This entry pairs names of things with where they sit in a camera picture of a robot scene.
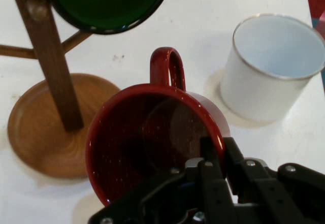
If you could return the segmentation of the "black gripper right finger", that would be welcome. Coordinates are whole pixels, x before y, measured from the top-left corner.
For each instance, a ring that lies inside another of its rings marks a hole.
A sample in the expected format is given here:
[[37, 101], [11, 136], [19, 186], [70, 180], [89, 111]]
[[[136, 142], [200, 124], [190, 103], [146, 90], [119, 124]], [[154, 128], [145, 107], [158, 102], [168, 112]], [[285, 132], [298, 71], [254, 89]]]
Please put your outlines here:
[[324, 174], [296, 163], [273, 171], [245, 158], [232, 137], [223, 141], [226, 176], [240, 204], [255, 204], [272, 223], [324, 223]]

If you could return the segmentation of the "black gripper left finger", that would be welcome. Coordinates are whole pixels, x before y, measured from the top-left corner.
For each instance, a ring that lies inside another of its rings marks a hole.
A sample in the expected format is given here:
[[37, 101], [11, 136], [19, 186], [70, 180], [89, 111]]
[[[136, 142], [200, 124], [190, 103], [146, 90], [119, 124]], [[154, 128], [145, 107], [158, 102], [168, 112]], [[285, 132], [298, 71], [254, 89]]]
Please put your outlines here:
[[200, 139], [200, 150], [195, 167], [172, 168], [149, 178], [88, 223], [185, 223], [197, 211], [207, 223], [216, 222], [220, 218], [214, 211], [229, 213], [232, 198], [210, 137]]

